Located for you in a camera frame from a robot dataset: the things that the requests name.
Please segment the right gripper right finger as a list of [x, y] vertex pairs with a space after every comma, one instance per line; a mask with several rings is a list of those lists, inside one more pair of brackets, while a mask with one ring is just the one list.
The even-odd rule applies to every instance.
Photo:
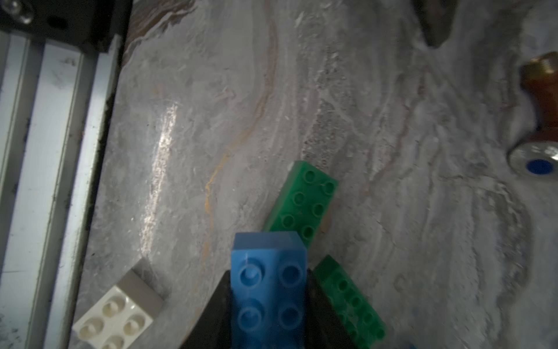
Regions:
[[305, 347], [357, 348], [310, 269], [305, 293]]

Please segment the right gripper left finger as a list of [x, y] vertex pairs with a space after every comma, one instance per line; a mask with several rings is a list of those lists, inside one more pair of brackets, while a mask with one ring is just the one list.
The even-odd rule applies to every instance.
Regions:
[[230, 319], [230, 271], [227, 270], [180, 349], [232, 348]]

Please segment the green lego brick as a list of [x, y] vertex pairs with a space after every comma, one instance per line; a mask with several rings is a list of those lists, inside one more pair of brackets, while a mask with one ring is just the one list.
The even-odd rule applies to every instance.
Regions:
[[325, 256], [314, 269], [314, 275], [358, 348], [371, 348], [386, 337], [382, 319], [333, 257]]
[[338, 180], [306, 161], [295, 161], [263, 231], [295, 231], [309, 248], [336, 193]]

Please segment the blue lego brick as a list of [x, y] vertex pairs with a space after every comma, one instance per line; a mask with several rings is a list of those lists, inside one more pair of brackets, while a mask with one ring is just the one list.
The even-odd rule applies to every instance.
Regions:
[[233, 348], [303, 348], [307, 249], [298, 233], [235, 234], [230, 287]]

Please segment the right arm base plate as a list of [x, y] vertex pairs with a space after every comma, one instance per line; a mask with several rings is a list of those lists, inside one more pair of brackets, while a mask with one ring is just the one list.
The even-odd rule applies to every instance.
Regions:
[[14, 0], [1, 2], [1, 30], [55, 41], [83, 52], [108, 52], [124, 38], [132, 0]]

